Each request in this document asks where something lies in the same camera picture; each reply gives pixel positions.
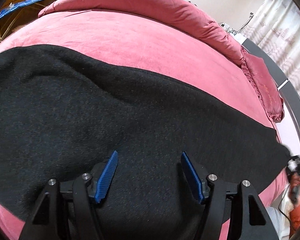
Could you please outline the person hand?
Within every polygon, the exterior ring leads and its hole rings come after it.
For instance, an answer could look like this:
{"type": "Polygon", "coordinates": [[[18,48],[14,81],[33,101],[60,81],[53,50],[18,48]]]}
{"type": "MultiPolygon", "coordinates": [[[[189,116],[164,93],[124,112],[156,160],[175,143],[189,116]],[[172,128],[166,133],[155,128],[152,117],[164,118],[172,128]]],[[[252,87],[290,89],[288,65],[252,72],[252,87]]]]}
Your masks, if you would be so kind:
{"type": "Polygon", "coordinates": [[[294,207],[300,205],[300,176],[294,173],[290,180],[289,199],[294,207]]]}

